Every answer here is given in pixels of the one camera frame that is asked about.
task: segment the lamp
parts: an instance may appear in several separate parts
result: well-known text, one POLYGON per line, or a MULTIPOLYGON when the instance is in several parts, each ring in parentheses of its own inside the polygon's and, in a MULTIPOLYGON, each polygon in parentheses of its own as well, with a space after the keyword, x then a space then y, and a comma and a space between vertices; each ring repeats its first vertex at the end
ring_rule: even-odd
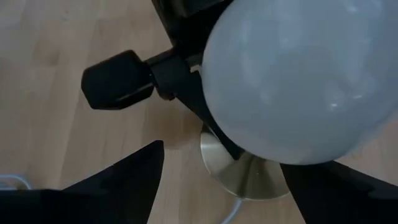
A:
POLYGON ((205 124, 209 172, 239 197, 285 195, 276 162, 337 159, 398 104, 395 1, 152 1, 173 48, 144 62, 132 50, 116 55, 87 68, 81 88, 101 110, 131 106, 154 88, 179 99, 205 124), (251 174, 277 183, 275 194, 242 190, 262 184, 251 174))

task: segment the black mount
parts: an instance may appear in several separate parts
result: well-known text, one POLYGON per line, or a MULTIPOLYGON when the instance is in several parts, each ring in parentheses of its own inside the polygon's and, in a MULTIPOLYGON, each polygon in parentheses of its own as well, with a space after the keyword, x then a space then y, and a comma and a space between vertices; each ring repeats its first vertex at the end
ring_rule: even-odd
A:
POLYGON ((173 48, 146 61, 127 50, 87 68, 81 89, 96 110, 121 110, 151 96, 179 99, 214 132, 233 159, 244 152, 213 119, 201 78, 190 67, 201 64, 210 32, 232 0, 152 0, 173 48))

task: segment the white globe lampshade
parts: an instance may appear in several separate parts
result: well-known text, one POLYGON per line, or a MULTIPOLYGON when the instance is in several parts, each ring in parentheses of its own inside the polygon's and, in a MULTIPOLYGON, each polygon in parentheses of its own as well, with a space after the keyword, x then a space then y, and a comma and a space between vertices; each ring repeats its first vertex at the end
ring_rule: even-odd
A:
POLYGON ((204 53, 206 102, 259 157, 331 161, 395 110, 397 41, 396 0, 235 0, 204 53))

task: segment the lamp base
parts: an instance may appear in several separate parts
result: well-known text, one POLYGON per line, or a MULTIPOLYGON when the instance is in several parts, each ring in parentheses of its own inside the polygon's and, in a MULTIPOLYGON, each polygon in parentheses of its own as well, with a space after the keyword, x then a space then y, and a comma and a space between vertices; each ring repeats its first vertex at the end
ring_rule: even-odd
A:
POLYGON ((279 163, 248 152, 235 161, 206 126, 201 132, 200 149, 210 175, 243 200, 270 200, 290 192, 279 163))

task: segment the wooden floor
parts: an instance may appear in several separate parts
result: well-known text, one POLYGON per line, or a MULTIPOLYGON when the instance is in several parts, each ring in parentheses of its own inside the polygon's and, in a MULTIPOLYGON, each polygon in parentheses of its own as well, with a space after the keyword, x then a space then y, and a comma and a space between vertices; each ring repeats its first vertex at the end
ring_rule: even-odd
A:
MULTIPOLYGON (((35 188, 62 189, 156 139, 164 171, 149 223, 218 223, 233 197, 213 181, 199 152, 201 122, 156 94, 123 111, 93 111, 84 68, 125 49, 148 58, 170 48, 150 0, 0 1, 0 173, 35 188)), ((398 119, 349 166, 398 185, 398 119)), ((289 195, 245 202, 233 223, 303 223, 289 195)))

